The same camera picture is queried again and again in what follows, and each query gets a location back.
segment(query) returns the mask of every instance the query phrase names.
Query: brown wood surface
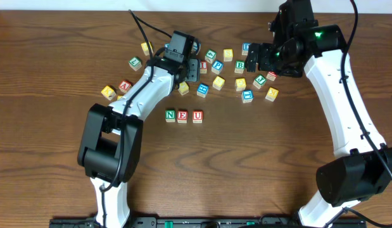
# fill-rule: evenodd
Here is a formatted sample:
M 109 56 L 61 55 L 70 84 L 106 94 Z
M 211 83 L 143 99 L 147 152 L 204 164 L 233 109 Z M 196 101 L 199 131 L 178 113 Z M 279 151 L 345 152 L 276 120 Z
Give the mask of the brown wood surface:
M 202 41 L 222 60 L 241 56 L 243 42 L 271 42 L 273 13 L 138 13 L 171 33 Z M 319 14 L 350 36 L 353 15 Z M 167 37 L 145 29 L 154 47 Z M 136 82 L 128 59 L 145 61 L 140 31 L 127 12 L 0 11 L 0 227 L 47 227 L 53 217 L 97 211 L 93 186 L 77 165 L 88 109 L 107 105 L 100 90 Z M 392 15 L 360 15 L 351 64 L 377 129 L 392 146 Z M 174 91 L 144 124 L 141 161 L 130 181 L 133 211 L 161 217 L 252 217 L 292 213 L 317 190 L 316 169 L 332 161 L 332 140 L 307 78 L 278 78 L 242 104 L 234 89 L 234 61 L 225 63 L 224 88 L 206 98 Z M 215 75 L 201 76 L 212 85 Z M 280 90 L 265 100 L 269 86 Z M 203 124 L 165 123 L 166 108 L 203 110 Z M 392 221 L 392 186 L 356 209 Z

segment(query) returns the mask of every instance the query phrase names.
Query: wooden tabletop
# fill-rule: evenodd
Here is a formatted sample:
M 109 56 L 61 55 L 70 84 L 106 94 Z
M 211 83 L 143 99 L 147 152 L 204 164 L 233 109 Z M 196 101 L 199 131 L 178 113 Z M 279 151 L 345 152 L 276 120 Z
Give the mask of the wooden tabletop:
M 202 42 L 200 57 L 224 48 L 243 60 L 243 42 L 271 42 L 273 13 L 138 13 L 172 33 Z M 319 14 L 349 38 L 353 15 Z M 392 146 L 392 15 L 360 15 L 351 65 L 368 112 Z M 168 37 L 145 28 L 154 47 Z M 47 227 L 53 217 L 97 212 L 94 188 L 77 152 L 87 111 L 107 105 L 100 91 L 123 79 L 137 82 L 128 60 L 147 60 L 127 12 L 0 11 L 0 227 Z M 161 217 L 252 217 L 293 213 L 316 192 L 316 169 L 333 161 L 332 139 L 309 80 L 287 77 L 252 86 L 257 73 L 224 63 L 221 91 L 206 98 L 174 91 L 144 124 L 141 160 L 129 182 L 133 211 Z M 255 98 L 242 104 L 234 89 L 245 77 Z M 201 76 L 212 86 L 215 74 Z M 269 86 L 280 93 L 265 100 Z M 202 124 L 166 123 L 167 108 L 203 110 Z M 392 185 L 355 207 L 392 221 Z

